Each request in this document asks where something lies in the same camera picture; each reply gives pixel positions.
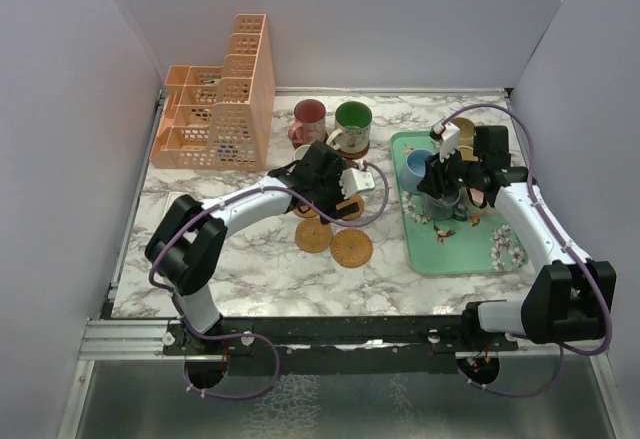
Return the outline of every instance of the white marble surface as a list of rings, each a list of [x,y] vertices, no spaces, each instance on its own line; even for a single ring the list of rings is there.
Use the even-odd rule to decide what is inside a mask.
[[[400,131],[427,130],[462,106],[491,102],[504,105],[501,95],[305,96],[327,107],[328,129],[334,111],[347,100],[358,100],[373,111],[371,150],[367,159],[382,167],[392,190],[382,217],[363,228],[374,243],[365,266],[340,266],[329,250],[308,254],[295,245],[300,219],[293,214],[272,217],[225,242],[214,278],[209,282],[220,311],[228,316],[328,316],[458,313],[469,301],[524,298],[534,280],[530,265],[510,273],[422,276],[409,265],[400,205],[392,173],[389,140]],[[292,147],[286,131],[293,107],[305,97],[278,96],[269,144],[269,167],[288,163]],[[490,109],[464,114],[485,124],[510,128],[514,164],[522,164],[508,117]],[[165,291],[147,282],[149,263],[143,251],[165,210],[169,195],[189,193],[215,198],[252,185],[263,173],[158,170],[149,167],[120,278],[113,317],[166,317],[173,309]],[[382,184],[365,196],[366,210],[376,211]]]

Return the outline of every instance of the tray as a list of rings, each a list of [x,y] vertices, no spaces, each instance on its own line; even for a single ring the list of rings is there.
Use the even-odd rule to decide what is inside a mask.
[[[422,211],[420,196],[412,196],[398,183],[398,174],[412,149],[438,151],[428,132],[400,132],[391,138],[391,156],[398,186],[402,223],[409,262],[425,275],[471,274],[512,271],[528,262],[524,247],[507,221],[495,209],[471,205],[464,190],[462,203],[469,207],[470,219],[434,222]],[[451,231],[438,240],[434,225]]]

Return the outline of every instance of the gray wall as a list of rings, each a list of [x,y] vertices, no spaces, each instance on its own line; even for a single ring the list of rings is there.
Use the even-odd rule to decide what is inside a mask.
[[[279,86],[514,86],[560,0],[121,0],[158,59],[221,64],[269,14]]]
[[[0,437],[55,437],[158,86],[112,0],[0,0]]]
[[[547,202],[618,271],[611,362],[640,432],[640,0],[565,0],[518,83]]]

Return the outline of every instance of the green mug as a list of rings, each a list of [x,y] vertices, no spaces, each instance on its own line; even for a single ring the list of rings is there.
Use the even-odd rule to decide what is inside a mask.
[[[335,139],[340,152],[358,154],[367,149],[372,120],[371,109],[361,102],[341,104],[336,109],[336,129],[340,129],[342,134]]]

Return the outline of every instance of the brown coaster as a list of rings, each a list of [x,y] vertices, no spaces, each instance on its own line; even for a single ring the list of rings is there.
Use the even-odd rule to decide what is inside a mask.
[[[365,147],[362,151],[354,152],[353,154],[349,154],[348,152],[344,152],[344,151],[338,151],[338,152],[342,154],[342,157],[344,157],[345,159],[361,159],[367,155],[367,152],[369,152],[370,145],[371,143],[367,144],[367,147]]]
[[[333,238],[329,224],[321,224],[320,219],[305,219],[296,228],[296,244],[306,252],[322,252]]]
[[[353,221],[362,215],[362,213],[364,212],[364,199],[362,199],[361,195],[356,194],[355,196],[350,197],[346,201],[341,202],[336,206],[336,209],[339,211],[342,208],[345,208],[347,206],[350,206],[351,204],[356,204],[356,203],[358,204],[358,210],[352,214],[349,214],[348,216],[344,216],[342,218],[343,221]]]
[[[371,259],[373,243],[364,232],[345,229],[333,237],[331,254],[344,267],[360,267]]]
[[[318,215],[316,214],[316,211],[311,209],[309,206],[304,205],[294,209],[293,213],[298,217],[302,217],[303,219],[309,219],[310,217],[316,217]]]

